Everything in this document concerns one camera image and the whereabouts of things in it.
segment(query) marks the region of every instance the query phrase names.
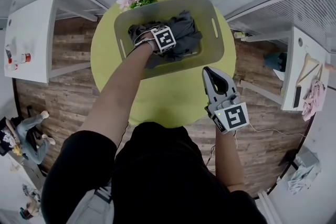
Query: wooden floor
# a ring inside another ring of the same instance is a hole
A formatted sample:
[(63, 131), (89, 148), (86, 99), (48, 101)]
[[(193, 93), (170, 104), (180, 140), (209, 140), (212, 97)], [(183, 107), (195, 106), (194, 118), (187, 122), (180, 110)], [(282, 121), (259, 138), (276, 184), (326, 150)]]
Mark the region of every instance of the wooden floor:
[[(59, 20), (55, 25), (53, 67), (90, 60), (90, 46), (97, 23), (81, 18)], [(281, 81), (274, 72), (265, 67), (263, 57), (278, 49), (269, 42), (247, 44), (236, 41), (237, 62), (234, 79), (244, 79), (279, 94)], [(75, 132), (85, 120), (99, 91), (94, 83), (91, 69), (84, 69), (51, 79), (49, 85), (17, 80), (21, 111), (27, 117), (27, 105), (35, 112), (48, 110), (50, 117), (42, 123), (44, 133), (56, 140), (42, 169), (49, 171), (56, 160), (63, 141)], [(247, 103), (251, 124), (257, 130), (275, 128), (286, 134), (304, 133), (307, 124), (300, 114), (286, 113), (278, 104), (247, 89), (239, 89)], [(134, 126), (129, 126), (121, 147), (130, 138)], [(207, 161), (215, 143), (215, 126), (209, 118), (202, 118), (186, 126), (190, 137), (199, 146)], [(284, 136), (275, 131), (254, 132), (248, 126), (237, 132), (238, 151), (244, 166), (247, 190), (252, 196), (257, 191), (270, 188), (284, 167), (278, 163), (289, 149), (296, 148), (300, 135)], [(214, 170), (213, 156), (209, 168)]]

